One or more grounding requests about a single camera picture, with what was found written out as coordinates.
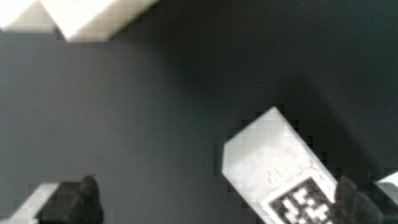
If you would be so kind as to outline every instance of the black object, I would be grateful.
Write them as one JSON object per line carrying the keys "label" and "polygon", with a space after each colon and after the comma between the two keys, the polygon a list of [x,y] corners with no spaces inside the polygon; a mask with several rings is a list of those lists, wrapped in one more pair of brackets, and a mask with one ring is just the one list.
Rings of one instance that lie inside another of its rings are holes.
{"label": "black object", "polygon": [[398,224],[398,205],[377,184],[359,191],[348,177],[341,177],[332,206],[336,224]]}
{"label": "black object", "polygon": [[37,214],[39,224],[101,224],[99,188],[92,176],[64,182]]}

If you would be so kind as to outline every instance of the dark surface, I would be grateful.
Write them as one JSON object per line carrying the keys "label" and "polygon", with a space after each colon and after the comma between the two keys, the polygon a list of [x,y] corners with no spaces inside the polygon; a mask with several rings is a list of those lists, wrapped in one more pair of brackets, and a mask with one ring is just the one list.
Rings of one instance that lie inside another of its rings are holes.
{"label": "dark surface", "polygon": [[103,224],[99,198],[90,176],[82,182],[62,182],[35,216],[39,224]]}
{"label": "dark surface", "polygon": [[163,0],[105,44],[0,34],[0,216],[96,174],[105,223],[256,223],[218,156],[275,104],[334,175],[391,172],[396,8]]}

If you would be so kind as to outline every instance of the qr code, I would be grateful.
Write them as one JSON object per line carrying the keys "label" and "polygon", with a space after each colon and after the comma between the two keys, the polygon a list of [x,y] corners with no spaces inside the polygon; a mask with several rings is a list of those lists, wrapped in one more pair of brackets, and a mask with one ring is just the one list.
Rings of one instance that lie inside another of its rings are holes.
{"label": "qr code", "polygon": [[330,206],[332,203],[313,179],[307,179],[270,202],[286,224],[332,224]]}

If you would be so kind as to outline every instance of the dark gray wall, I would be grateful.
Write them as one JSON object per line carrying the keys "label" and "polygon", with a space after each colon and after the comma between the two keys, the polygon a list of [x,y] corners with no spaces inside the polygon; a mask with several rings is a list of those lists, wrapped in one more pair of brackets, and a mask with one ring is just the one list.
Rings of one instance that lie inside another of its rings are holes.
{"label": "dark gray wall", "polygon": [[0,217],[96,174],[106,223],[256,223],[220,152],[272,105],[334,175],[391,172],[396,7],[163,0],[108,43],[0,34]]}

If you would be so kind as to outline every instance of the white box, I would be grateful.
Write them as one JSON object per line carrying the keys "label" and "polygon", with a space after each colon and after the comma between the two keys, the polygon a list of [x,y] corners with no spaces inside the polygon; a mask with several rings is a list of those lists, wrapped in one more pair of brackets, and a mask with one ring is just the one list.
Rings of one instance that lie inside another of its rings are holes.
{"label": "white box", "polygon": [[53,20],[39,0],[0,0],[0,29],[28,32],[53,31]]}
{"label": "white box", "polygon": [[69,42],[106,41],[156,0],[41,0]]}
{"label": "white box", "polygon": [[337,182],[275,108],[224,145],[222,174],[266,224],[332,223]]}

